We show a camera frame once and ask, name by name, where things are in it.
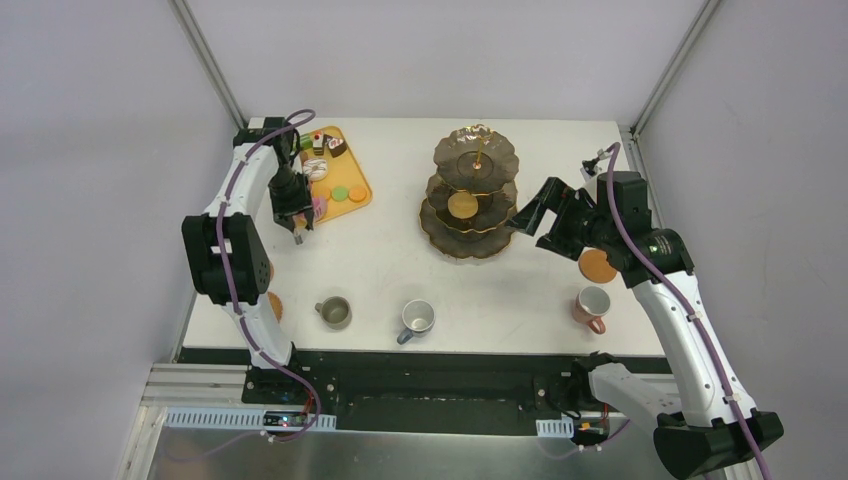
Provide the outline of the pink frosted donut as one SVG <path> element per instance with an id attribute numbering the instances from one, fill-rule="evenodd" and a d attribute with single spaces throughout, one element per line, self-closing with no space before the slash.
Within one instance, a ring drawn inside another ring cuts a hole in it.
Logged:
<path id="1" fill-rule="evenodd" d="M 323 196 L 314 196 L 312 198 L 313 222 L 319 222 L 328 211 L 328 200 Z"/>

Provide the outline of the pink handled metal tongs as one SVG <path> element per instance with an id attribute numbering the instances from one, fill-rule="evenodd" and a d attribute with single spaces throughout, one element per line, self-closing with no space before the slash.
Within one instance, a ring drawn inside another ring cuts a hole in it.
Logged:
<path id="1" fill-rule="evenodd" d="M 294 240 L 295 240 L 295 244 L 296 244 L 296 245 L 301 245 L 301 244 L 304 242 L 304 239 L 305 239 L 305 235 L 306 235 L 307 230 L 298 229 L 298 228 L 295 226 L 295 216 L 296 216 L 296 215 L 294 215 L 294 216 L 292 217 L 293 225 L 294 225 L 294 229 L 293 229 L 293 237 L 294 237 Z"/>

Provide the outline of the round tan cookie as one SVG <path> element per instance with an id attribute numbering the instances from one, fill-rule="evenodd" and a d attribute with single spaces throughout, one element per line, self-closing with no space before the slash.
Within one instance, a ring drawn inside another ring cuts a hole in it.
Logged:
<path id="1" fill-rule="evenodd" d="M 448 198 L 447 209 L 452 217 L 465 220 L 478 213 L 479 202 L 475 195 L 467 191 L 457 191 Z"/>

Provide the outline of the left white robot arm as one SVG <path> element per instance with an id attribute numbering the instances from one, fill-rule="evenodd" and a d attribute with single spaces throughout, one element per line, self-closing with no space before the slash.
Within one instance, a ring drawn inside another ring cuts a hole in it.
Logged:
<path id="1" fill-rule="evenodd" d="M 231 317 L 248 346 L 251 366 L 270 373 L 266 389 L 286 405 L 303 396 L 305 378 L 288 367 L 295 345 L 270 301 L 271 261 L 254 217 L 268 199 L 273 222 L 297 244 L 302 242 L 298 220 L 312 229 L 313 196 L 299 163 L 299 129 L 315 116 L 305 108 L 251 119 L 233 139 L 232 162 L 213 200 L 181 224 L 196 292 Z"/>

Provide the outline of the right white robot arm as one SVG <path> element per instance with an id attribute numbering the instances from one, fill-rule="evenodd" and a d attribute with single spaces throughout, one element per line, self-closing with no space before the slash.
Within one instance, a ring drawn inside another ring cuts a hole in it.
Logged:
<path id="1" fill-rule="evenodd" d="M 583 410 L 604 403 L 624 414 L 651 437 L 677 479 L 761 461 L 783 425 L 777 414 L 758 408 L 734 373 L 685 244 L 675 231 L 653 226 L 647 196 L 646 180 L 630 171 L 602 173 L 580 189 L 551 177 L 509 221 L 531 236 L 552 212 L 539 248 L 571 260 L 588 248 L 604 252 L 646 312 L 678 389 L 678 398 L 670 399 L 613 356 L 596 353 L 573 365 L 569 400 Z"/>

